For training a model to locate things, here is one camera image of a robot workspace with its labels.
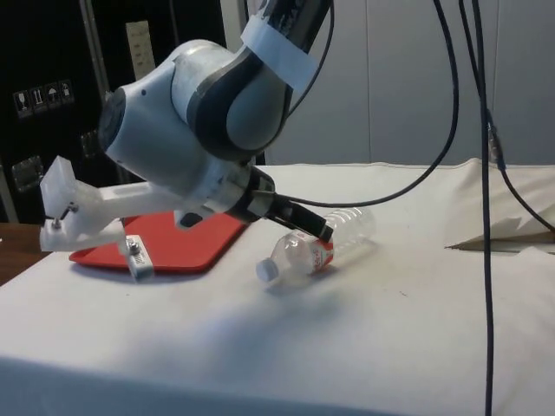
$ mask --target white tape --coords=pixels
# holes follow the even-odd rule
[[[241,40],[260,61],[296,91],[303,92],[317,71],[314,58],[258,16],[251,16]]]

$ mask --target bottle cap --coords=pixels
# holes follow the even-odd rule
[[[260,280],[269,283],[279,276],[278,265],[271,258],[266,258],[257,264],[257,275]]]

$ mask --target white wall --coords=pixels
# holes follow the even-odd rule
[[[480,155],[480,113],[458,0],[442,0],[460,76],[460,121],[447,163]],[[467,12],[472,12],[470,2]],[[493,96],[497,0],[481,2],[489,96]],[[431,0],[368,0],[372,161],[429,164],[451,126],[451,72]]]
[[[442,4],[460,73],[460,124],[446,159],[454,164],[480,156],[479,102],[458,0]],[[480,4],[488,98],[507,161],[555,163],[555,2]],[[447,138],[452,113],[447,51],[432,0],[336,0],[336,13],[321,77],[267,159],[430,163]],[[327,28],[311,52],[316,58]]]
[[[555,2],[500,0],[494,116],[506,159],[555,164]]]
[[[328,36],[328,19],[310,52],[318,60]],[[370,162],[365,51],[365,0],[336,1],[336,30],[328,60],[306,100],[267,150],[269,164]]]
[[[220,0],[219,4],[222,9],[227,48],[231,52],[237,52],[243,45],[241,33],[246,24],[245,2],[243,0]]]

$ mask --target black cabinet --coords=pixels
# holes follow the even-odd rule
[[[95,186],[118,183],[116,166],[103,154],[91,157],[103,95],[82,5],[78,0],[3,0],[6,31],[0,77],[0,160],[19,220],[44,220],[38,187],[17,189],[12,166],[38,156],[48,169],[57,155],[72,161],[75,176]],[[134,81],[126,23],[148,21],[156,64],[175,47],[170,3],[158,0],[92,0],[110,89]],[[204,38],[225,43],[219,0],[175,0],[181,42]]]

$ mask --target white tablecloth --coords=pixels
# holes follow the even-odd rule
[[[482,257],[443,249],[454,190],[477,163],[377,206],[375,248],[311,283],[268,290],[256,278],[286,232],[267,221],[198,279],[133,285],[47,257],[0,289],[0,413],[481,414]],[[282,193],[337,201],[380,197],[422,172],[265,170]],[[537,251],[493,260],[497,414],[555,412],[553,266]]]

